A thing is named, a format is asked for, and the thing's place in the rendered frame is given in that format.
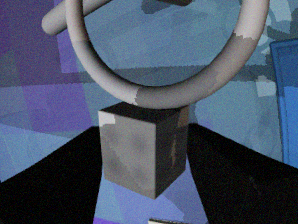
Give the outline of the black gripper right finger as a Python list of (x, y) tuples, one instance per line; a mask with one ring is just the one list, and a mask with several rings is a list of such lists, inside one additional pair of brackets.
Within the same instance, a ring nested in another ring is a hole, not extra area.
[(209, 224), (298, 224), (298, 168), (196, 123), (186, 153)]

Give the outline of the blue tray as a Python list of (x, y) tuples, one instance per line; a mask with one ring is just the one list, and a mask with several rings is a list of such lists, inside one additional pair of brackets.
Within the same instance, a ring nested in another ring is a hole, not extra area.
[(269, 45), (281, 117), (282, 161), (298, 168), (298, 39)]

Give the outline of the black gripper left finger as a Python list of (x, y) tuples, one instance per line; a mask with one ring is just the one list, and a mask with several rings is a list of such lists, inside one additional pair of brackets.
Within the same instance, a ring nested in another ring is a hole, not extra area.
[(98, 127), (0, 183), (0, 224), (92, 224), (101, 185)]

